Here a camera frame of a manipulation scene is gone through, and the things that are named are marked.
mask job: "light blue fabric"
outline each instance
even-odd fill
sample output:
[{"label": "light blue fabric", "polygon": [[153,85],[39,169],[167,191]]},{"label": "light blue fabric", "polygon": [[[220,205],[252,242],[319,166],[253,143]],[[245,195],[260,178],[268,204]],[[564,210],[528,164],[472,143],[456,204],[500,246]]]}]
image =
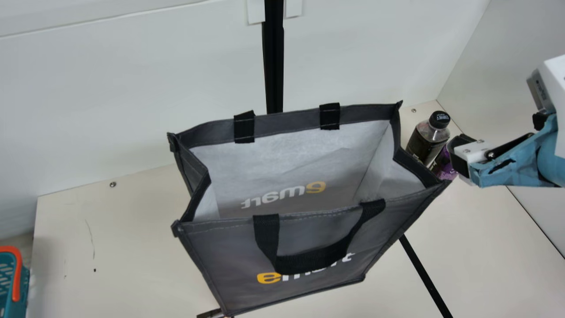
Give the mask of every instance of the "light blue fabric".
[{"label": "light blue fabric", "polygon": [[548,117],[540,132],[512,150],[493,161],[470,164],[471,180],[481,188],[499,185],[555,187],[554,183],[540,178],[537,152],[548,136],[557,130],[557,116],[554,114]]}]

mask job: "emart tote bag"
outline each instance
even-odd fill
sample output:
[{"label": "emart tote bag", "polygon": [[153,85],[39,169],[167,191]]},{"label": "emart tote bag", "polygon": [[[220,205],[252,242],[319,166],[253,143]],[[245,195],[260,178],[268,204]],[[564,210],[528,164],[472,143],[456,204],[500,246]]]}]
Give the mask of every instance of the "emart tote bag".
[{"label": "emart tote bag", "polygon": [[363,281],[445,189],[399,147],[401,103],[168,134],[192,196],[172,230],[224,315]]}]

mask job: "plastic basket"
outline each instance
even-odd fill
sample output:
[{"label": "plastic basket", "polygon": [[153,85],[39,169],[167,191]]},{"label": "plastic basket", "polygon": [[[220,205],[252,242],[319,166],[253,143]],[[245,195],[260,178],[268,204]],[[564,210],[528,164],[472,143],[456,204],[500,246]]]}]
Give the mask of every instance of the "plastic basket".
[{"label": "plastic basket", "polygon": [[29,270],[13,246],[0,246],[0,318],[25,318]]}]

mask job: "black pole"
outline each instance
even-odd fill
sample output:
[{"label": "black pole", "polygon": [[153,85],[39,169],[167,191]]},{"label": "black pole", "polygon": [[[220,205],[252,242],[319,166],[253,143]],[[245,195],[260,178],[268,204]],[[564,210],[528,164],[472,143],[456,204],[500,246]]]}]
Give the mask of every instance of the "black pole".
[{"label": "black pole", "polygon": [[263,30],[263,69],[267,114],[283,112],[284,0],[265,1]]}]

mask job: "white table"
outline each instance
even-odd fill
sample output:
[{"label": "white table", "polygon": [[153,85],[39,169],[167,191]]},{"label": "white table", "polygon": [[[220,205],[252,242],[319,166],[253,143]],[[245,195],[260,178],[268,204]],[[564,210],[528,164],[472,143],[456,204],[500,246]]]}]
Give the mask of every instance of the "white table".
[{"label": "white table", "polygon": [[[402,109],[403,140],[438,108]],[[189,200],[177,168],[111,181],[39,198],[29,317],[195,317],[217,308],[170,230]],[[565,316],[565,261],[505,187],[456,181],[407,236],[455,317]],[[363,283],[240,317],[265,316],[441,317],[399,243]]]}]

